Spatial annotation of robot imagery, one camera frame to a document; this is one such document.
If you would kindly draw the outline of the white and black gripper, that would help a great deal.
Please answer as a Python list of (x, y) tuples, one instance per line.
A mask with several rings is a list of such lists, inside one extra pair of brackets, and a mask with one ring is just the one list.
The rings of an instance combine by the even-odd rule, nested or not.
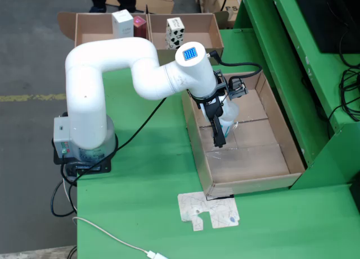
[(222, 148), (226, 140), (220, 123), (233, 123), (233, 102), (228, 95), (223, 95), (209, 101), (198, 99), (196, 103), (206, 121), (211, 123), (214, 146)]

